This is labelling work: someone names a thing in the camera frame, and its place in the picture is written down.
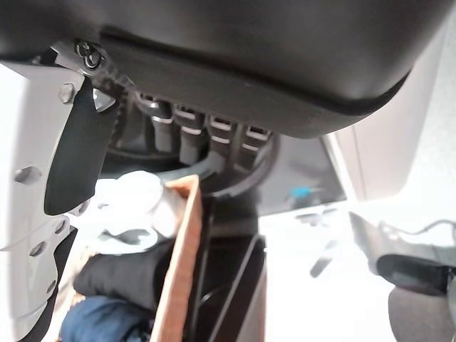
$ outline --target blue fabric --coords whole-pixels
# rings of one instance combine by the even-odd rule
[[[88,297],[74,306],[61,327],[62,342],[148,341],[150,312],[127,301]]]

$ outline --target cardboard piece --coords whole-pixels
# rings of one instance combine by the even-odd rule
[[[187,198],[187,205],[163,284],[151,342],[182,342],[202,228],[199,180],[198,176],[192,175],[166,184]]]

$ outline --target white plastic frame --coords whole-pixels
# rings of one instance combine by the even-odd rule
[[[78,92],[84,77],[64,68],[0,61],[0,80],[0,340],[18,341],[53,293],[53,253],[70,232],[68,218],[46,215],[43,203],[73,107],[59,92],[69,83]]]

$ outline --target white cloth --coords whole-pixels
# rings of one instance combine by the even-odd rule
[[[185,201],[160,178],[136,171],[98,180],[87,211],[70,221],[95,252],[130,254],[149,249],[160,235],[175,236],[184,210]]]

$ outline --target gray fabric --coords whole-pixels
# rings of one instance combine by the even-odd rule
[[[426,296],[395,288],[388,308],[398,342],[451,342],[455,334],[446,296]]]

